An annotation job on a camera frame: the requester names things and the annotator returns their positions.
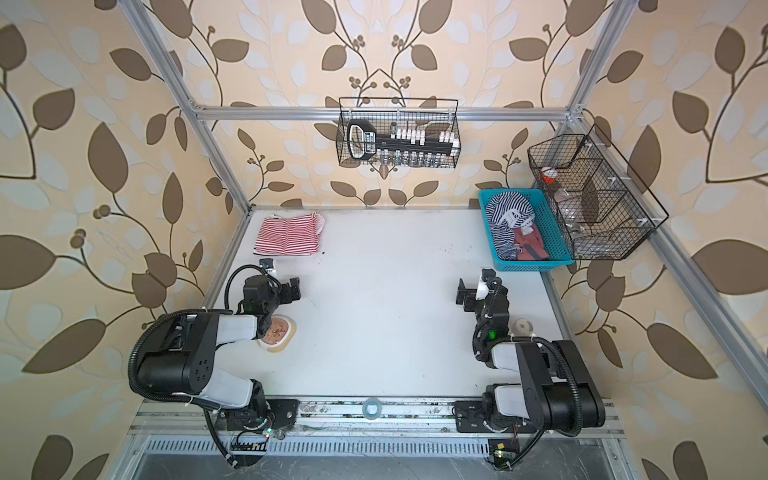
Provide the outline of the blue striped tank top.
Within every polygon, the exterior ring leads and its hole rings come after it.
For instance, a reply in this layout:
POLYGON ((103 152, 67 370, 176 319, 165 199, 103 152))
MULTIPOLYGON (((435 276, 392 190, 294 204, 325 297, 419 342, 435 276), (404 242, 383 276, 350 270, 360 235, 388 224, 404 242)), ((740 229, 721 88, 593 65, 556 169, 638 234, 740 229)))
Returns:
POLYGON ((535 212, 530 201, 516 191, 504 191, 491 197, 485 207, 492 242, 500 260, 516 260, 515 229, 531 232, 535 212))

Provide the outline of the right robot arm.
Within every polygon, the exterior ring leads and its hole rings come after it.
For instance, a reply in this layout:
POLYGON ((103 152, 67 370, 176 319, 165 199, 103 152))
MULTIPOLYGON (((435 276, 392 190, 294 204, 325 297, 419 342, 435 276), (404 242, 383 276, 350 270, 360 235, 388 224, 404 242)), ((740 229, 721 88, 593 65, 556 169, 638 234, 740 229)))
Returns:
POLYGON ((575 343, 515 335, 508 289, 495 270, 483 269, 475 288, 459 282, 456 304, 475 316, 474 358, 519 377, 516 383, 487 386, 478 400, 452 406, 458 432, 512 436, 489 447, 494 469, 514 470, 547 432, 573 438, 605 424, 604 401, 575 343))

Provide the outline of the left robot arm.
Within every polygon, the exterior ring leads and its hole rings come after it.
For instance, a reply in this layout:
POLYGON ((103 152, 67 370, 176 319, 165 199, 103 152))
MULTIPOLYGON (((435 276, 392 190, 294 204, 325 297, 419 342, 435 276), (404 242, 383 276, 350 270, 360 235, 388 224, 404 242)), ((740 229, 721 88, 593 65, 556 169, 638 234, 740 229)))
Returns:
POLYGON ((247 270, 253 274, 245 279, 243 297, 235 308, 161 315, 139 337, 127 366, 131 390, 144 399, 199 407, 214 447, 234 469, 244 466, 246 452, 266 448, 242 442, 243 435, 265 440, 283 435, 295 425, 300 404, 297 399, 269 400, 260 381, 215 364, 223 346, 255 344, 277 354, 296 333, 295 323, 275 312, 300 300, 299 278, 277 280, 270 258, 236 271, 247 270))

